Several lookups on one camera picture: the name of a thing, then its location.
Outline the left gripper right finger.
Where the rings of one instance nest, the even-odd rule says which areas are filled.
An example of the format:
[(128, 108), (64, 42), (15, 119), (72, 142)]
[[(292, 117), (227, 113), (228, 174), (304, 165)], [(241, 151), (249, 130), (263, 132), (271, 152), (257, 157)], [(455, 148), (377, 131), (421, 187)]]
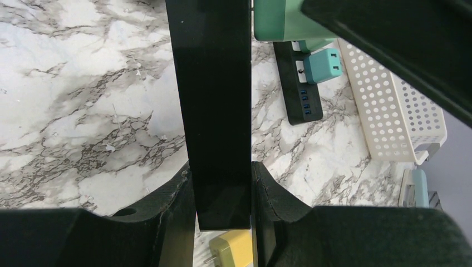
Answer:
[(470, 266), (457, 224), (429, 208), (310, 207), (252, 163), (255, 266)]

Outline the yellow usb charger plug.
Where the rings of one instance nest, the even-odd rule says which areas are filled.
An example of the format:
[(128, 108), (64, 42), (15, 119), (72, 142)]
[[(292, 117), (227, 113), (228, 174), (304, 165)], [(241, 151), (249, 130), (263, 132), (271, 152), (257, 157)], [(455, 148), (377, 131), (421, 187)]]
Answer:
[(203, 261), (221, 267), (245, 267), (253, 263), (252, 235), (249, 230), (231, 230), (209, 242), (211, 256)]

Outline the white perforated basket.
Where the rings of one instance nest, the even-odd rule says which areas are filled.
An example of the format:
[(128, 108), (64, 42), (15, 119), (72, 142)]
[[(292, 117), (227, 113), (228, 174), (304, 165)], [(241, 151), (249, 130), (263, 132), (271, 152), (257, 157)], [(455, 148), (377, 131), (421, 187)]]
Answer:
[(432, 158), (448, 136), (442, 108), (364, 51), (343, 39), (338, 45), (372, 159)]

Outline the black power strip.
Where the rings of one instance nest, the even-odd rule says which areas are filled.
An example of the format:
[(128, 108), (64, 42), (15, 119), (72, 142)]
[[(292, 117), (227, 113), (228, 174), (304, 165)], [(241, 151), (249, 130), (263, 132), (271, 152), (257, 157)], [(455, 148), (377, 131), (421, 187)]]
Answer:
[(250, 7), (250, 1), (166, 2), (202, 231), (250, 227)]
[(303, 60), (307, 53), (293, 46), (293, 42), (273, 42), (279, 79), (288, 121), (292, 126), (318, 121), (323, 109), (318, 86), (306, 81)]

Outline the teal charger plug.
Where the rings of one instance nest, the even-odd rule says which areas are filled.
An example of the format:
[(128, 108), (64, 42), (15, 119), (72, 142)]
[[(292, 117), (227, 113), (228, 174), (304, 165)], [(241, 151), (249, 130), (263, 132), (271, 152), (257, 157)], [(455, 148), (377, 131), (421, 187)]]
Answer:
[(326, 48), (303, 60), (306, 80), (309, 84), (326, 82), (342, 74), (339, 51)]
[(253, 1), (254, 36), (262, 42), (298, 42), (310, 53), (338, 36), (301, 12), (302, 0)]

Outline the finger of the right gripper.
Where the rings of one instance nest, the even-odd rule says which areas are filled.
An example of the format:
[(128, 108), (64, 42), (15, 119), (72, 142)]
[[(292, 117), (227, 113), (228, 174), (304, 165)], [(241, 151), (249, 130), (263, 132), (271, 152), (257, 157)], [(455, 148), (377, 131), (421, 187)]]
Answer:
[(304, 1), (301, 11), (471, 125), (470, 1)]

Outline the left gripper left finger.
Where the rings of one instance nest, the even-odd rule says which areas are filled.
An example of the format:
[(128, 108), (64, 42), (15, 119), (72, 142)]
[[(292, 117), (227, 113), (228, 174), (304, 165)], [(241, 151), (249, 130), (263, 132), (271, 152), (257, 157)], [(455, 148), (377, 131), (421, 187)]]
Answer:
[(81, 208), (1, 210), (1, 265), (192, 266), (195, 219), (184, 165), (111, 216)]

